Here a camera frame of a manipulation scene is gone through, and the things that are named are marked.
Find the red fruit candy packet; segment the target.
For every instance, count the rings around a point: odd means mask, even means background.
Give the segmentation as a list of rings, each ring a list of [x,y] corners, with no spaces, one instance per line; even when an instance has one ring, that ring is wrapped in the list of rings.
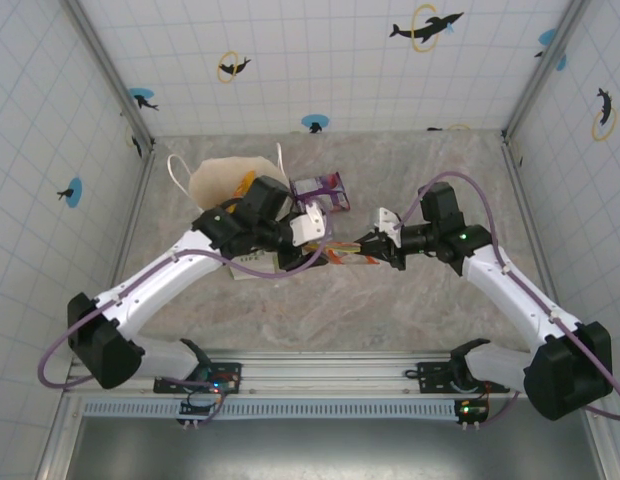
[[[329,242],[314,264],[317,266],[379,265],[380,261],[372,256],[362,255],[361,245],[358,243]]]

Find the white floral paper bag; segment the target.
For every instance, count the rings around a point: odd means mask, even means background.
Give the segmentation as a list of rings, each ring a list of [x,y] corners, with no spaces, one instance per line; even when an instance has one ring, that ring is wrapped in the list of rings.
[[[201,215],[204,211],[231,199],[241,179],[251,170],[256,171],[256,178],[260,176],[271,177],[281,182],[290,191],[288,177],[281,170],[279,164],[274,164],[264,157],[233,156],[202,161],[198,169],[190,174],[186,194],[196,204]],[[291,191],[286,206],[288,208],[294,207]],[[191,232],[192,224],[190,229],[171,248],[144,271],[159,285],[175,290],[185,288],[223,265],[208,259],[185,260],[183,262],[177,259],[179,250],[184,247],[198,246],[205,253],[211,251],[210,242],[202,234]]]

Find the purple white snack packet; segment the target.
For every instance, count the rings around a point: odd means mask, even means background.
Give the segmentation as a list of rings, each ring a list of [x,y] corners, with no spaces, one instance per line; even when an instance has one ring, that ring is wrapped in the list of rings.
[[[318,201],[331,213],[351,209],[345,185],[338,172],[293,180],[290,187],[296,205],[301,211],[313,201]]]

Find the grey metal panel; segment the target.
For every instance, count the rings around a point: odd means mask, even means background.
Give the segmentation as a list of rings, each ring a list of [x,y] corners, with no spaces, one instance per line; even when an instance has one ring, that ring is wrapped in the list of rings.
[[[86,419],[67,480],[601,480],[579,417],[518,406],[464,431],[417,420]]]

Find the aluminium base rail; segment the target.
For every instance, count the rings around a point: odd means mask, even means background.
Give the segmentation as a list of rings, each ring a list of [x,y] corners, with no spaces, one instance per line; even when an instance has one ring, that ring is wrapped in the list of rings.
[[[127,365],[113,368],[118,382],[105,389],[80,361],[72,362],[65,390],[71,394],[184,396],[159,394],[155,380],[168,375],[181,380],[198,361],[192,350],[178,342],[167,350],[153,350],[133,374]],[[346,398],[435,395],[443,397],[471,393],[467,387],[450,387],[450,355],[441,352],[248,352],[210,350],[214,363],[239,363],[237,398]]]

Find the aluminium frame post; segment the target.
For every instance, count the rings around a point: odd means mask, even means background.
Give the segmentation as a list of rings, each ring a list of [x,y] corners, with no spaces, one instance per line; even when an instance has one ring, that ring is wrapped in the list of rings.
[[[75,32],[95,62],[97,69],[114,95],[123,117],[128,121],[132,134],[145,153],[154,147],[153,137],[143,120],[136,101],[130,95],[115,64],[93,27],[80,0],[59,0]]]
[[[545,48],[540,63],[526,84],[506,127],[502,130],[502,137],[506,145],[509,145],[511,140],[516,136],[548,79],[556,70],[556,66],[566,53],[566,48],[571,37],[579,26],[579,23],[583,19],[592,1],[593,0],[569,0],[567,9],[555,29],[552,40]]]

